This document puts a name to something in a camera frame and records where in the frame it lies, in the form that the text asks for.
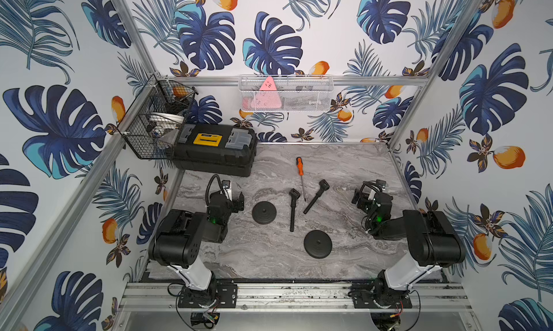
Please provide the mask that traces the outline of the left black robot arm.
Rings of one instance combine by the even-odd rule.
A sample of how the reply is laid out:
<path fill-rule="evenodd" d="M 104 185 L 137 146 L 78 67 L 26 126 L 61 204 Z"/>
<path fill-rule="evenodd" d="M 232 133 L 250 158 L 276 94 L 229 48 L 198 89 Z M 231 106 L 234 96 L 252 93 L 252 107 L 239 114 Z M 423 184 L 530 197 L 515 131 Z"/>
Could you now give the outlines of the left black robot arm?
<path fill-rule="evenodd" d="M 173 270 L 184 286 L 176 293 L 178 308 L 234 308 L 237 286 L 219 283 L 200 258 L 201 244 L 220 244 L 231 214 L 244 210 L 244 196 L 231 199 L 225 191 L 210 194 L 206 212 L 171 210 L 157 227 L 148 255 Z"/>

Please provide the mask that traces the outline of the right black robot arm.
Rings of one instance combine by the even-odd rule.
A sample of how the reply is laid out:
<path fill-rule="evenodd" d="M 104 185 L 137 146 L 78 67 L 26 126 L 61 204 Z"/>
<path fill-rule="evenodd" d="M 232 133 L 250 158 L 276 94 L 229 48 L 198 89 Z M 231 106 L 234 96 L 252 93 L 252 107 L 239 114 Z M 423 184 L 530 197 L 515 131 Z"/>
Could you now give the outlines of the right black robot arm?
<path fill-rule="evenodd" d="M 366 234 L 408 244 L 408 252 L 394 266 L 379 272 L 367 286 L 349 292 L 354 302 L 379 308 L 401 305 L 415 283 L 465 260 L 462 241 L 443 212 L 405 210 L 393 219 L 393 197 L 385 193 L 384 181 L 364 181 L 351 202 L 365 213 L 361 225 Z"/>

